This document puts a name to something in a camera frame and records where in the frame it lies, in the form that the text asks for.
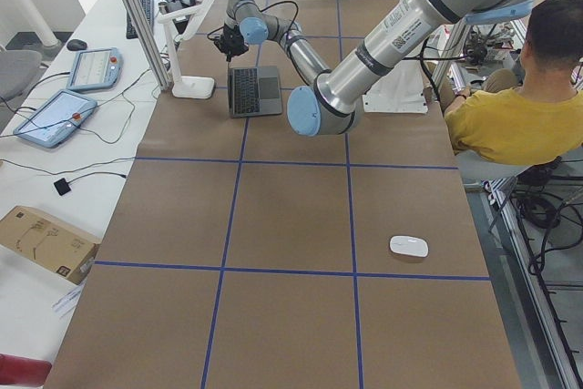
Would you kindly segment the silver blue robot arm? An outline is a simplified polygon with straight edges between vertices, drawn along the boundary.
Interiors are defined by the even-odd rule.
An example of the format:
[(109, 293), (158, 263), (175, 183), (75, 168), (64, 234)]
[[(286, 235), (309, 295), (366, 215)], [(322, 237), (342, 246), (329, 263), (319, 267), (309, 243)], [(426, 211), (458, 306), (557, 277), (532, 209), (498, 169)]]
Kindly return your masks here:
[(255, 0), (228, 0), (212, 41), (226, 58), (249, 46), (277, 43), (304, 84), (288, 99), (287, 118), (299, 135), (336, 135), (359, 121), (363, 95), (443, 24), (488, 24), (528, 15), (534, 0), (400, 0), (336, 68), (329, 68), (294, 21), (267, 15)]

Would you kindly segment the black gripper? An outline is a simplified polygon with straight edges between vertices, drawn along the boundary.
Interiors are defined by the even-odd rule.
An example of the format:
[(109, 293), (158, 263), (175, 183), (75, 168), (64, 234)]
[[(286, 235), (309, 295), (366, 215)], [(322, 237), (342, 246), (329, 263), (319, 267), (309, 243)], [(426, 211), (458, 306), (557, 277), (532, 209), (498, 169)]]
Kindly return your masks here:
[(249, 51), (249, 46), (237, 26), (224, 26), (222, 33), (214, 37), (214, 45), (226, 57), (227, 62)]

